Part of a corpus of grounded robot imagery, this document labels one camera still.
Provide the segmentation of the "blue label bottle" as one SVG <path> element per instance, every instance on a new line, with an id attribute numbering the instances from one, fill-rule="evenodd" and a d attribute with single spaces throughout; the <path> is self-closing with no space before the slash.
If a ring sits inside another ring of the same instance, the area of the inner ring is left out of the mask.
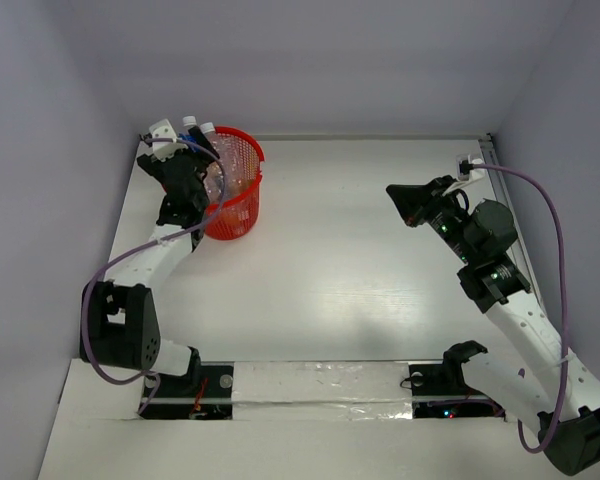
<path id="1" fill-rule="evenodd" d="M 229 167 L 224 162 L 213 162 L 208 168 L 204 179 L 204 186 L 211 203 L 217 203 L 222 195 L 226 200 L 231 197 L 232 175 Z"/>
<path id="2" fill-rule="evenodd" d="M 188 142 L 189 149 L 197 151 L 199 146 L 204 146 L 204 135 L 202 134 L 197 119 L 194 115 L 187 115 L 182 118 L 182 124 L 185 132 L 179 137 Z"/>

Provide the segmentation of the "clear unlabelled bottle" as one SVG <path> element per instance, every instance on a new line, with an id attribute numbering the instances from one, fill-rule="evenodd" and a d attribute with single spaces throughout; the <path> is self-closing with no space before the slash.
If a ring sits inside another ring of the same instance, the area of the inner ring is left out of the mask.
<path id="1" fill-rule="evenodd" d="M 242 173 L 238 165 L 237 153 L 230 142 L 218 133 L 212 122 L 202 124 L 200 129 L 219 153 L 218 163 L 224 162 L 231 171 L 231 197 L 229 199 L 234 198 L 240 194 L 242 188 Z"/>

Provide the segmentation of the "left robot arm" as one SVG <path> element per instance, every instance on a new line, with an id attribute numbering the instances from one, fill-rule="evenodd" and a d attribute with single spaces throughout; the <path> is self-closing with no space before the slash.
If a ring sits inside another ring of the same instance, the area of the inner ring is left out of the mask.
<path id="1" fill-rule="evenodd" d="M 189 395 L 201 383 L 199 353 L 162 338 L 154 297 L 204 235 L 204 178 L 216 157 L 211 148 L 180 139 L 167 119 L 151 125 L 144 140 L 150 150 L 137 163 L 164 190 L 158 218 L 147 248 L 122 255 L 85 288 L 80 356 L 94 365 L 166 375 L 175 392 Z"/>

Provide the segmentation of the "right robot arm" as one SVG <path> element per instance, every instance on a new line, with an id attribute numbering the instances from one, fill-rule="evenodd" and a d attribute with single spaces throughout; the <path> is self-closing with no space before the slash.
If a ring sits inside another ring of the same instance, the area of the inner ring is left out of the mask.
<path id="1" fill-rule="evenodd" d="M 483 200 L 468 209 L 451 176 L 425 185 L 391 184 L 386 192 L 406 226 L 429 225 L 462 261 L 458 278 L 465 295 L 508 338 L 528 369 L 521 375 L 471 340 L 444 352 L 442 384 L 495 400 L 534 433 L 543 454 L 564 475 L 600 462 L 600 380 L 551 324 L 509 257 L 518 238 L 509 208 Z"/>

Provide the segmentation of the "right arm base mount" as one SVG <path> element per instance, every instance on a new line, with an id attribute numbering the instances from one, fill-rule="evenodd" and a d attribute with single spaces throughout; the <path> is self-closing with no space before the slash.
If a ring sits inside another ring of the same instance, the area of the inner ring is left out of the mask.
<path id="1" fill-rule="evenodd" d="M 504 408 L 468 386 L 462 367 L 488 350 L 476 341 L 452 345 L 437 362 L 409 365 L 400 387 L 412 396 L 415 419 L 505 418 Z"/>

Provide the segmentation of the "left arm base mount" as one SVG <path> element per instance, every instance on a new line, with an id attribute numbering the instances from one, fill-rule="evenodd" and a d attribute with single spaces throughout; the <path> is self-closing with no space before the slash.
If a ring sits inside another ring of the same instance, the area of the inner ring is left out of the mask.
<path id="1" fill-rule="evenodd" d="M 164 375 L 154 398 L 140 413 L 147 420 L 231 420 L 233 363 L 203 363 L 198 383 Z"/>

